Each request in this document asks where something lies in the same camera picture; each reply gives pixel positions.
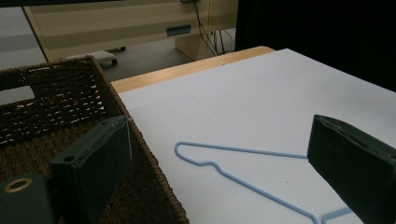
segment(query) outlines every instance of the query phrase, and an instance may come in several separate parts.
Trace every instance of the wicker basket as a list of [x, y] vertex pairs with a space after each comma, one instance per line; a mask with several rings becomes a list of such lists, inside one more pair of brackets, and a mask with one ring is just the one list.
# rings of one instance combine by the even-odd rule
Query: wicker basket
[[189, 223], [142, 133], [93, 57], [0, 71], [0, 91], [23, 86], [30, 86], [33, 99], [0, 105], [0, 182], [25, 173], [50, 175], [55, 155], [99, 121], [125, 115], [133, 165], [100, 223]]

